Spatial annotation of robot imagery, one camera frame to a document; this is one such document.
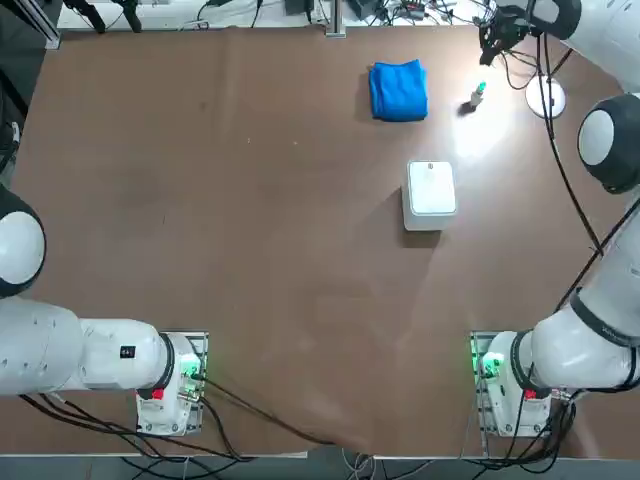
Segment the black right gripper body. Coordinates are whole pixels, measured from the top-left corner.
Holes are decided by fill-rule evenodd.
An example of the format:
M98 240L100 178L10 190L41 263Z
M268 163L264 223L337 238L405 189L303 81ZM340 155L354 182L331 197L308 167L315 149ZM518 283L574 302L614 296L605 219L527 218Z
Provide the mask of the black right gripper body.
M518 43L528 35L528 27L516 14L497 8L494 14L493 34L498 43Z

